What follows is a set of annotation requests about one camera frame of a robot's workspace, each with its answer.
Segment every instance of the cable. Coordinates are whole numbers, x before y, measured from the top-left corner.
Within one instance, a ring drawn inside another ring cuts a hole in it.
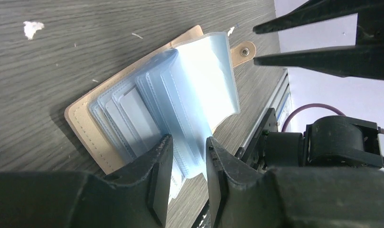
[[[335,112],[337,115],[342,115],[342,116],[346,116],[344,113],[342,113],[340,110],[336,109],[335,107],[333,106],[329,106],[327,104],[317,104],[317,103],[314,103],[314,104],[306,104],[304,106],[301,106],[299,108],[297,108],[294,112],[292,112],[288,117],[287,119],[285,120],[284,122],[284,125],[282,126],[282,130],[281,132],[285,132],[285,130],[287,129],[287,126],[288,124],[290,123],[291,119],[296,115],[298,114],[299,112],[305,110],[305,109],[308,109],[308,108],[326,108],[330,111],[333,111]]]

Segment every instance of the wooden table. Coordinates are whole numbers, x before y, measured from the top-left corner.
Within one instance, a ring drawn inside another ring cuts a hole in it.
[[[274,17],[273,0],[0,1],[0,171],[103,175],[63,117],[69,104],[197,24],[205,33],[235,26],[231,46],[250,40],[257,55],[277,53],[277,33],[252,33]],[[45,28],[28,40],[24,21]],[[247,137],[282,73],[253,62],[235,69],[242,111],[215,133],[230,152]],[[169,205],[167,227],[189,228],[207,196],[202,176],[188,180]]]

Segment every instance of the tan leather cover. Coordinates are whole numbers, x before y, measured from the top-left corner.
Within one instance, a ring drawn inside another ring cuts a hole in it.
[[[162,52],[164,50],[170,49],[176,44],[186,42],[191,39],[198,38],[203,35],[203,31],[199,25],[194,26],[184,34],[180,35],[173,41],[167,43],[166,45],[158,48],[157,50],[151,52],[145,57],[139,59],[135,63],[131,64],[127,68],[123,69],[119,73],[110,77],[105,82],[98,85],[96,88],[88,92],[86,95],[82,96],[80,99],[75,101],[73,104],[68,106],[65,110],[65,119],[69,123],[70,127],[73,129],[77,137],[80,139],[84,147],[88,150],[97,164],[101,169],[109,174],[124,165],[122,158],[117,153],[116,149],[111,145],[109,140],[105,137],[105,134],[99,128],[97,122],[94,120],[93,116],[88,111],[88,103],[93,101],[97,96],[102,94],[112,85],[116,84],[122,78],[126,77],[134,69],[138,68],[140,65],[144,64],[148,59],[150,59],[155,54]],[[241,45],[238,45],[235,48],[243,48]],[[246,61],[249,61],[253,58],[256,51],[250,51],[252,56],[243,57],[240,55],[240,50],[231,49],[233,55],[238,54],[238,57],[232,56],[233,66],[238,66]]]

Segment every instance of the white mark on table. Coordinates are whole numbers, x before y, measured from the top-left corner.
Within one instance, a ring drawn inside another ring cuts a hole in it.
[[[43,29],[45,26],[41,22],[36,21],[24,21],[24,34],[29,40],[32,40],[34,37],[34,34],[38,31]]]
[[[231,34],[232,34],[232,32],[234,31],[234,29],[235,29],[235,26],[232,26],[232,27],[230,27],[230,30],[228,31],[228,36],[230,36]]]
[[[136,33],[131,33],[133,36],[136,36],[136,37],[138,37],[138,38],[140,38],[140,39],[143,39],[143,37],[141,37],[141,36],[139,36],[139,35],[137,35]]]

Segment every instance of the purple cable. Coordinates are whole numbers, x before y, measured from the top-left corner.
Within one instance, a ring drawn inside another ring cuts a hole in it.
[[[294,112],[292,112],[288,117],[287,119],[285,120],[284,122],[284,125],[282,126],[282,130],[281,132],[285,132],[285,130],[287,129],[287,126],[288,124],[290,123],[291,119],[296,115],[298,114],[299,112],[305,110],[305,109],[308,109],[308,108],[326,108],[330,111],[333,111],[335,112],[337,115],[342,115],[342,116],[346,116],[344,113],[342,113],[340,110],[336,109],[335,107],[333,106],[329,106],[327,104],[306,104],[304,106],[301,106],[299,108],[297,108]]]

